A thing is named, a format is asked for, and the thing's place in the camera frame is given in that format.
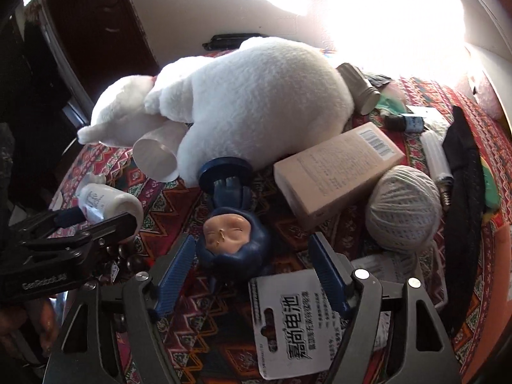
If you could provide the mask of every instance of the blue figurine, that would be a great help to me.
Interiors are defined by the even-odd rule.
[[[236,157],[210,160],[199,171],[199,186],[210,195],[213,211],[196,243],[199,264],[210,289],[246,282],[267,273],[270,234],[250,211],[252,167]]]

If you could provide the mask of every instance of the green object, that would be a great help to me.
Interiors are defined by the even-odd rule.
[[[400,114],[406,114],[408,111],[405,108],[405,105],[399,99],[393,97],[387,97],[385,95],[380,95],[379,102],[375,106],[378,110],[380,110],[380,114],[384,112],[384,115],[392,115],[397,116]]]
[[[491,168],[482,157],[480,160],[482,162],[483,179],[485,182],[485,205],[488,210],[494,213],[500,209],[500,194],[492,176]]]

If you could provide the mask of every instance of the stuffed animal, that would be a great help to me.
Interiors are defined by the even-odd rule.
[[[180,61],[166,66],[144,103],[148,114],[193,123],[177,152],[187,186],[216,157],[240,157],[259,170],[332,138],[354,110],[340,74],[303,43],[251,38],[215,59],[185,59],[195,66],[181,75]]]
[[[132,147],[144,134],[161,127],[165,117],[147,114],[144,99],[152,76],[125,76],[110,85],[94,106],[91,124],[78,130],[80,144]]]

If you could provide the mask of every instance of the blue gripper pad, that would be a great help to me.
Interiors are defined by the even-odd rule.
[[[338,312],[342,318],[350,319],[352,307],[347,300],[347,297],[353,295],[350,262],[347,259],[348,265],[345,267],[320,232],[309,237],[308,252],[331,309]]]
[[[158,283],[157,304],[155,306],[155,314],[158,319],[173,312],[176,300],[194,261],[195,253],[196,241],[194,237],[188,236],[176,252],[162,280]]]

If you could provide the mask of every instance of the brown door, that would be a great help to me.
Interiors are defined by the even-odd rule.
[[[122,76],[156,75],[130,0],[44,0],[68,61],[93,102]]]

